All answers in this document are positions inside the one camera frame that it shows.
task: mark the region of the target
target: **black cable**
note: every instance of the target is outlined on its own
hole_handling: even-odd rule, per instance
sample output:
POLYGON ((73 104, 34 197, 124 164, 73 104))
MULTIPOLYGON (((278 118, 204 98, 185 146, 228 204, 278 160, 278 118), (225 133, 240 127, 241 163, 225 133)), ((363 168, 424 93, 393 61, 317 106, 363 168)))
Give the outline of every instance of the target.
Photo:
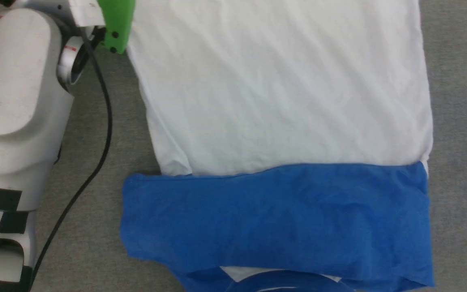
POLYGON ((100 161, 98 165, 96 166, 95 170, 93 170, 93 173, 86 179, 86 181, 80 186, 80 189, 74 194, 73 198, 71 199, 70 203, 66 206, 64 211, 62 212, 61 216, 59 217, 59 220, 57 220, 57 223, 55 224, 54 229, 50 233, 50 236, 48 237, 48 240, 46 240, 46 244, 44 244, 44 247, 37 258, 37 263, 35 264, 34 271, 32 273, 32 280, 30 282, 30 289, 32 288, 32 285, 35 281, 35 277, 37 277, 37 272, 39 271, 39 268, 41 267, 41 263, 43 262, 44 256, 46 255, 46 252, 48 251, 48 248, 50 247, 50 244, 52 240, 54 239, 55 235, 57 234, 57 231, 59 231, 59 227, 61 226, 63 220, 65 219, 66 215, 70 211, 71 207, 73 207, 74 203, 77 201, 77 199, 80 197, 82 192, 86 189, 86 187, 93 181, 93 179, 97 176, 97 174, 100 172, 102 169, 102 166, 104 165, 104 162, 107 158, 107 154, 109 153, 109 148, 111 146, 111 137, 113 135, 113 111, 111 107, 111 99, 109 98, 109 92, 107 92, 107 87, 106 83, 104 81, 104 76, 102 76, 102 71, 100 70, 100 66, 98 65, 98 62, 96 61, 93 48, 91 47, 91 43, 89 39, 86 37, 84 31, 82 29, 79 30, 80 35, 84 41, 84 47, 86 48, 86 52, 89 55, 89 59, 91 60, 91 63, 93 64, 93 67, 95 68, 95 73, 96 77, 98 78, 100 82, 100 86, 102 87, 102 92, 104 93, 104 99, 105 99, 105 104, 107 107, 107 137, 105 141, 105 146, 104 146, 104 151, 102 152, 102 156, 100 157, 100 161))

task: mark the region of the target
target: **wire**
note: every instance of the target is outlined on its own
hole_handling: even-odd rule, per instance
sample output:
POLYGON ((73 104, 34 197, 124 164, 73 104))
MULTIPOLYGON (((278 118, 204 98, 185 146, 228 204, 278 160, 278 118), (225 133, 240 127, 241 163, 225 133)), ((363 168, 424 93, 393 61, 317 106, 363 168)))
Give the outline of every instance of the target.
POLYGON ((86 179, 86 181, 80 186, 78 191, 74 194, 73 198, 70 200, 70 203, 67 204, 66 208, 64 209, 61 216, 57 220, 57 223, 55 224, 54 229, 50 233, 48 240, 46 240, 46 244, 44 244, 44 247, 39 257, 37 258, 37 263, 35 264, 35 268, 32 273, 30 289, 32 288, 32 285, 35 281, 35 277, 37 277, 37 272, 39 271, 39 268, 41 267, 41 264, 44 260, 44 256, 46 255, 46 252, 48 251, 48 248, 50 247, 52 240, 57 234, 57 231, 59 231, 59 227, 61 226, 63 220, 65 219, 66 215, 70 211, 71 207, 73 207, 73 205, 75 204, 77 199, 80 197, 80 195, 83 193, 83 191, 86 189, 86 187, 91 183, 91 181, 93 181, 93 179, 97 176, 97 174, 102 169, 102 166, 104 165, 104 162, 107 158, 107 154, 109 153, 109 148, 111 146, 111 137, 113 135, 113 109, 111 107, 111 99, 109 98, 109 92, 107 92, 107 87, 104 81, 104 76, 102 76, 102 71, 100 70, 100 66, 98 65, 98 62, 96 61, 93 48, 91 47, 91 43, 89 39, 87 38, 86 34, 84 33, 84 31, 80 28, 79 28, 79 31, 84 41, 84 47, 86 48, 86 52, 89 55, 89 59, 91 60, 91 63, 93 64, 93 67, 95 68, 96 77, 98 78, 100 82, 100 86, 102 87, 102 92, 104 93, 104 99, 105 99, 105 104, 107 108, 107 137, 105 141, 104 151, 102 152, 102 156, 100 157, 100 161, 98 165, 96 166, 95 170, 93 170, 93 173, 86 179))

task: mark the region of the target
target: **green plastic part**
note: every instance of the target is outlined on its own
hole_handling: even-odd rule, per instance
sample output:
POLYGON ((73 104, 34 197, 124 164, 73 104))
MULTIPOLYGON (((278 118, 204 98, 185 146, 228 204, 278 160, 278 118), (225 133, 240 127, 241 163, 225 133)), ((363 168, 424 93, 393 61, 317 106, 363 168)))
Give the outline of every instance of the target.
POLYGON ((131 33, 135 0, 98 0, 106 26, 102 45, 112 53, 123 54, 131 33))

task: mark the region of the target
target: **gray fabric surface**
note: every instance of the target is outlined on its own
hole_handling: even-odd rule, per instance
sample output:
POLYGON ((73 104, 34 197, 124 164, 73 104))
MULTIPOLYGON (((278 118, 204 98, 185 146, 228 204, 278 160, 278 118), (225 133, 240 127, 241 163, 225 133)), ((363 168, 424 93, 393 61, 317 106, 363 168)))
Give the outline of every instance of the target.
MULTIPOLYGON (((467 0, 422 0, 432 90, 435 145, 430 159, 434 266, 440 292, 467 292, 467 0)), ((109 159, 67 216, 33 291, 180 292, 163 266, 126 256, 119 240, 120 188, 137 170, 158 171, 137 79, 126 56, 100 50, 115 126, 109 159)), ((73 88, 75 104, 38 214, 44 244, 104 145, 105 106, 88 68, 73 88)))

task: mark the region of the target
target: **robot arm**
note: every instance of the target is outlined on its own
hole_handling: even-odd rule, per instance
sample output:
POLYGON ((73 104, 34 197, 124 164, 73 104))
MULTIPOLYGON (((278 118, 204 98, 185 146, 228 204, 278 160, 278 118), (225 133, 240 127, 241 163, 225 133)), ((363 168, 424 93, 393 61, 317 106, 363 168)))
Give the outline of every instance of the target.
POLYGON ((30 288, 35 212, 73 102, 61 83, 85 61, 81 38, 58 23, 26 8, 0 19, 0 292, 30 288))

